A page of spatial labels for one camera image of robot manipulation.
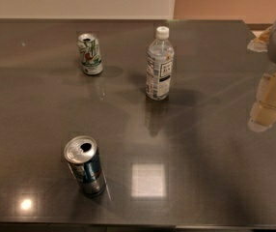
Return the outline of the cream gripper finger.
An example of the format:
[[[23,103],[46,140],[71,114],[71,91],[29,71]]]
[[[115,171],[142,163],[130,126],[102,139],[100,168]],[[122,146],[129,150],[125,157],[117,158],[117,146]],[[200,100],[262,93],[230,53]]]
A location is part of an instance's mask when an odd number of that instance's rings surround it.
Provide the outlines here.
[[[268,27],[264,31],[260,32],[255,39],[248,43],[247,48],[254,52],[267,52],[270,31],[271,28]]]
[[[248,128],[251,131],[263,132],[276,123],[276,73],[262,76],[253,104]]]

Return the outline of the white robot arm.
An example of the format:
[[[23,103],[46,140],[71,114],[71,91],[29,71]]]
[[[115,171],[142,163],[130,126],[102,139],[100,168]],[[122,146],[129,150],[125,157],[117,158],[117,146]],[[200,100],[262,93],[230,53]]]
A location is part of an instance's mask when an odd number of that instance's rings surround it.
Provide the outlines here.
[[[247,48],[255,52],[266,52],[268,59],[276,64],[276,21],[258,37],[248,43]],[[248,128],[263,132],[276,123],[276,73],[265,73],[260,80],[256,102],[253,104]]]

